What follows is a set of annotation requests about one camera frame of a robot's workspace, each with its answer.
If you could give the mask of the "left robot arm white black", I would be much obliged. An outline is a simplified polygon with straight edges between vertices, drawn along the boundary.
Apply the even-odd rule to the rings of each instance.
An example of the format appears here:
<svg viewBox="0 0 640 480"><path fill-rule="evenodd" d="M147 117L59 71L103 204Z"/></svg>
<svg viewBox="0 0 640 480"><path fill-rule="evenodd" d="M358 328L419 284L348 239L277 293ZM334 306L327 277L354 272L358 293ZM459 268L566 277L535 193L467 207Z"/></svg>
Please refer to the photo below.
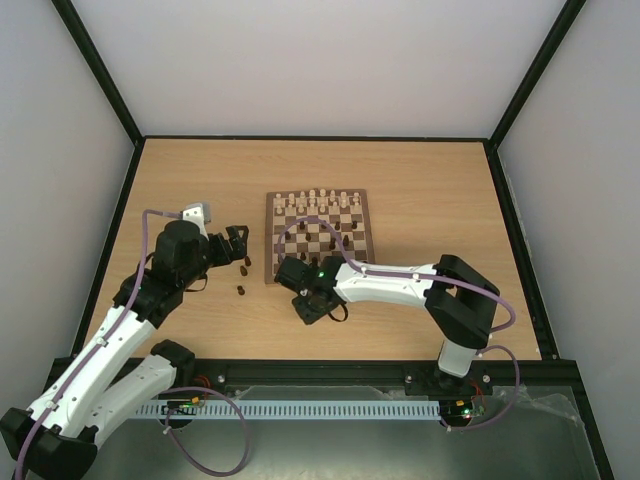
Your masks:
<svg viewBox="0 0 640 480"><path fill-rule="evenodd" d="M109 436L144 403L174 392L210 394L194 383L195 355L170 340L122 379L116 376L134 351L155 333L209 269L241 260L246 226L209 234L195 217L174 217L153 251L143 247L135 273L89 343L50 387L26 409L11 408L1 435L16 461L14 478L80 479Z"/></svg>

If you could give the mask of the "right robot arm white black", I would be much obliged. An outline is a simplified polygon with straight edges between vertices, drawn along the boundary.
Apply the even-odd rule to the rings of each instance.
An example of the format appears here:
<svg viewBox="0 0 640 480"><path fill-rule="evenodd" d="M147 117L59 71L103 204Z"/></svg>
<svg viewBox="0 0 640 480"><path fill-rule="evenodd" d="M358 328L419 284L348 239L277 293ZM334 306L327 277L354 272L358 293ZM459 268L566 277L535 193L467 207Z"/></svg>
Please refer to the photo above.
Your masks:
<svg viewBox="0 0 640 480"><path fill-rule="evenodd" d="M435 264L395 267L329 256L321 263L286 257L274 281L295 293L292 305L311 325L351 303L380 302L427 312L444 336L436 379L460 390L471 363L487 347L500 292L461 258L443 255Z"/></svg>

